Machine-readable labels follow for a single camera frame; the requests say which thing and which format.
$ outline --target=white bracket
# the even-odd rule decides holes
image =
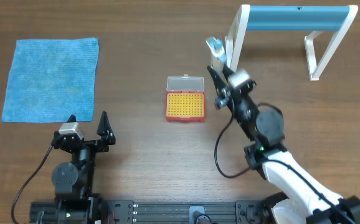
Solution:
[[[338,48],[343,37],[349,30],[354,18],[356,17],[358,7],[349,6],[349,8],[349,14],[346,16],[341,28],[332,36],[328,47],[325,50],[325,53],[318,65],[316,63],[313,39],[320,35],[322,31],[313,31],[311,34],[305,37],[306,57],[311,81],[317,81],[319,79],[325,66],[327,66],[336,48]],[[231,24],[229,33],[225,37],[225,53],[227,56],[226,65],[233,71],[236,71],[238,67],[242,44],[244,42],[245,32],[247,31],[249,12],[250,5],[240,6],[237,14],[235,15],[233,23]]]

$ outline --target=blue cloth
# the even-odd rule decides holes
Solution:
[[[91,121],[97,38],[17,40],[2,122]]]

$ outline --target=blue bar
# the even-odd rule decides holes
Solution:
[[[349,6],[251,6],[247,30],[338,31]]]

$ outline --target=tabletop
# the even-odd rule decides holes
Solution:
[[[2,123],[1,115],[16,40],[97,37],[100,43],[93,121],[81,123],[96,139],[101,112],[116,136],[110,152],[97,155],[93,191],[105,199],[139,202],[234,202],[261,200],[280,190],[257,172],[226,179],[216,170],[214,144],[230,118],[216,110],[206,70],[205,39],[227,33],[241,4],[348,5],[359,12],[321,78],[308,78],[303,37],[308,32],[247,32],[239,68],[257,82],[254,101],[281,108],[284,145],[327,188],[360,198],[360,0],[0,0],[0,222],[11,222],[12,201],[43,158],[59,123]],[[331,34],[315,39],[320,57]],[[206,120],[165,119],[168,76],[204,77]],[[234,123],[219,145],[226,173],[244,169],[249,140]],[[51,174],[64,151],[52,151],[23,191],[16,218],[28,222],[32,201],[52,200]]]

